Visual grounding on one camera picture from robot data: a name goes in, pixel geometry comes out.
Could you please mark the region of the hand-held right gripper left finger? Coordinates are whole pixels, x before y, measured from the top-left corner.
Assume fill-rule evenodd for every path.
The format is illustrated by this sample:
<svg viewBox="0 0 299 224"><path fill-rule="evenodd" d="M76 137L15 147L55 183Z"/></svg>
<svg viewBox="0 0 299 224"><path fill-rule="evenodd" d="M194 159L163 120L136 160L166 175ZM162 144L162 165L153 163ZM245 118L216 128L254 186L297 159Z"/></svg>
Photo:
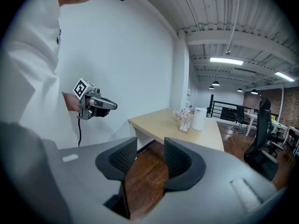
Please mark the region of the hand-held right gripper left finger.
<svg viewBox="0 0 299 224"><path fill-rule="evenodd" d="M125 176L137 157L137 138L132 137L100 153L95 159L97 169L109 180L120 181L118 194L110 197L104 205L115 213L130 219Z"/></svg>

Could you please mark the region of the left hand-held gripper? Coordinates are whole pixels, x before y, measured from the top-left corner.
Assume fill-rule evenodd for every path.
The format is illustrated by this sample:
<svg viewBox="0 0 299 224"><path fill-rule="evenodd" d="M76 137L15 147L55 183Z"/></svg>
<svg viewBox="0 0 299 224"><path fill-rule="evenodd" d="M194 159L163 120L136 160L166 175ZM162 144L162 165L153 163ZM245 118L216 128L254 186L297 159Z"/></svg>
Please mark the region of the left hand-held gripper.
<svg viewBox="0 0 299 224"><path fill-rule="evenodd" d="M87 79L80 78L76 83L73 93L79 100L79 107L81 108L81 115L78 119L89 120L93 117L105 117L111 110L116 110L118 105L101 96L100 88L93 85ZM96 106L85 108L85 98L94 97L97 100Z"/></svg>

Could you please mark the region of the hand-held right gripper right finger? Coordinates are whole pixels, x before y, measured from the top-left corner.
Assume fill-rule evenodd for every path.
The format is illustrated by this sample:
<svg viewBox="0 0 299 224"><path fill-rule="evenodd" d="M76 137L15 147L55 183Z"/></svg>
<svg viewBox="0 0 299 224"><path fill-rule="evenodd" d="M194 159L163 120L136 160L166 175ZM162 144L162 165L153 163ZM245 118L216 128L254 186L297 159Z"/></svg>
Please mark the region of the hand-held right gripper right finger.
<svg viewBox="0 0 299 224"><path fill-rule="evenodd" d="M184 191L204 176L206 163L202 156L171 138L164 139L164 161L168 168L165 191Z"/></svg>

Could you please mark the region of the person's left hand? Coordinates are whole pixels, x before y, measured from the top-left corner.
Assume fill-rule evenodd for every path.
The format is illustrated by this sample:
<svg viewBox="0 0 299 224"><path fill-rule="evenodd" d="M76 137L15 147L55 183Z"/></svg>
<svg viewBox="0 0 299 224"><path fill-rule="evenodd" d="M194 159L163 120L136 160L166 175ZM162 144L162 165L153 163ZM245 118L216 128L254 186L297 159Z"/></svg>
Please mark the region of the person's left hand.
<svg viewBox="0 0 299 224"><path fill-rule="evenodd" d="M85 108L88 108L90 106L96 106L97 100L94 97L87 96L85 98Z"/></svg>

